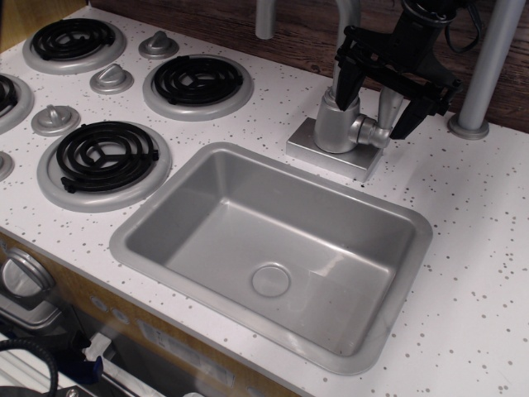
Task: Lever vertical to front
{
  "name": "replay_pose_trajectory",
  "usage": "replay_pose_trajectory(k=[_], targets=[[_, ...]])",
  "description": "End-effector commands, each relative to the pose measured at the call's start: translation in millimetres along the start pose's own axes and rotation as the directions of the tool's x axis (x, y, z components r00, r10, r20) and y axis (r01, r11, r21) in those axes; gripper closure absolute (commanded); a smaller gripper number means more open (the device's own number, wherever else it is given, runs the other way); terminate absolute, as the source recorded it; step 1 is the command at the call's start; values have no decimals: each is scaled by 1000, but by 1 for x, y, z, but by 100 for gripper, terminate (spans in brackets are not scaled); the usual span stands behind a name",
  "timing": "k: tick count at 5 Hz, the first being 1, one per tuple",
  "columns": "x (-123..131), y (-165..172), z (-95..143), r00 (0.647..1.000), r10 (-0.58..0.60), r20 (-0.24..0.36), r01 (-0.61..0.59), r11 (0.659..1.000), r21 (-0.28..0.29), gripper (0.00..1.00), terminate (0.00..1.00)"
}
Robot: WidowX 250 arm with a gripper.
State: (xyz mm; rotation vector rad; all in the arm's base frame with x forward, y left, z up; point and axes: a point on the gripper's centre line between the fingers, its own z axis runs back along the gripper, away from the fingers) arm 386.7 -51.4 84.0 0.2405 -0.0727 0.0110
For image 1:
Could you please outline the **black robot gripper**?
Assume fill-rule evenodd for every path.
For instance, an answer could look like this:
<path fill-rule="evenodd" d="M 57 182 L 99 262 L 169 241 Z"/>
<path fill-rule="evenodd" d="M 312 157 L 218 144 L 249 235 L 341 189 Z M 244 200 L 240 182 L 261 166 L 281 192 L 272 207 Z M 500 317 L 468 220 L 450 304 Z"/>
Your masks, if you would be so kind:
<path fill-rule="evenodd" d="M 450 103 L 462 89 L 461 80 L 438 61 L 433 51 L 447 25 L 447 20 L 436 15 L 404 12 L 391 33 L 346 27 L 345 39 L 336 53 L 340 67 L 338 108 L 345 111 L 358 98 L 365 78 L 414 98 L 390 134 L 392 140 L 405 139 L 430 114 L 433 101 Z"/>

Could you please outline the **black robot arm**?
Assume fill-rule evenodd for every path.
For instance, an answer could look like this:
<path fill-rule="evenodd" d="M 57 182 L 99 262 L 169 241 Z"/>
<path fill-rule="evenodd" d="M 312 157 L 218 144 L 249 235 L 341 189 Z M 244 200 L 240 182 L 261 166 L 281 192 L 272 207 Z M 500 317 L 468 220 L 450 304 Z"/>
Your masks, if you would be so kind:
<path fill-rule="evenodd" d="M 390 134 L 406 138 L 427 116 L 443 115 L 462 89 L 460 79 L 435 57 L 433 46 L 462 7 L 457 1 L 403 1 L 391 33 L 348 26 L 337 50 L 340 68 L 336 104 L 344 111 L 358 96 L 365 78 L 410 100 Z"/>

